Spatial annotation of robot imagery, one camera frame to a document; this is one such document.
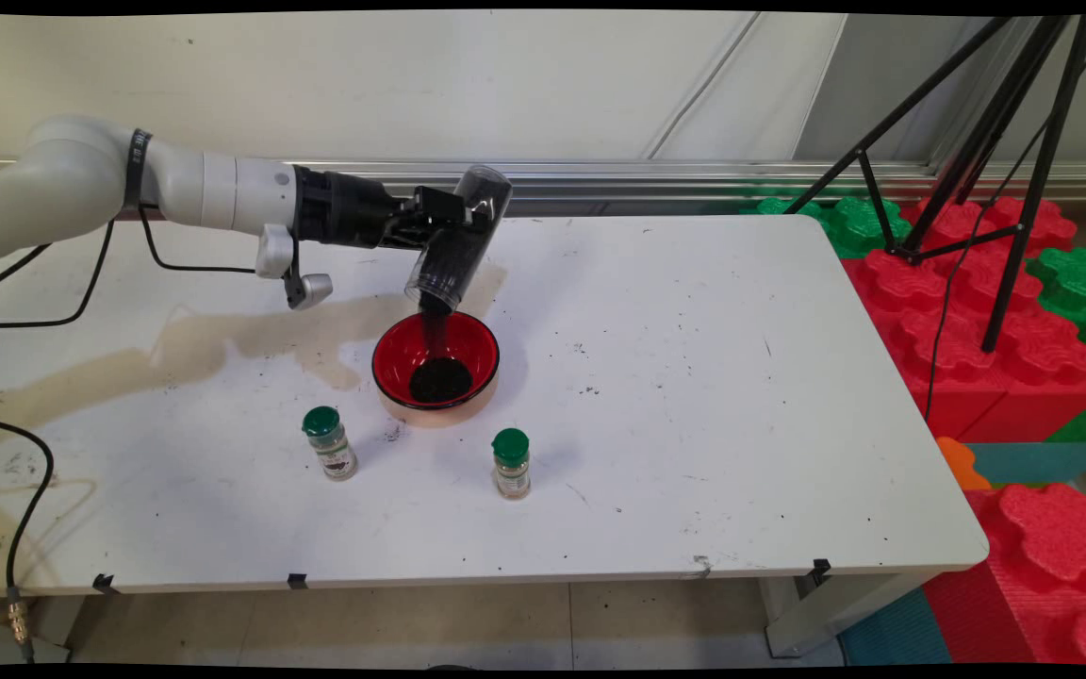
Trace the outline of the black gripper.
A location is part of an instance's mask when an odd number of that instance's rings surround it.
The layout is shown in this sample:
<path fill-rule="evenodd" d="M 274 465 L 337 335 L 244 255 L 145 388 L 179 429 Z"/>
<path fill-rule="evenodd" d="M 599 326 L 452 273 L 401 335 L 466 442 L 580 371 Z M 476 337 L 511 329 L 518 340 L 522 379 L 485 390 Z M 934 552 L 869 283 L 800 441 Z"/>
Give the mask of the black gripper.
<path fill-rule="evenodd" d="M 492 228 L 494 212 L 469 208 L 466 198 L 418 186 L 411 221 L 397 221 L 403 202 L 383 185 L 362 177 L 306 167 L 296 173 L 293 237 L 346 248 L 421 251 L 454 228 Z"/>

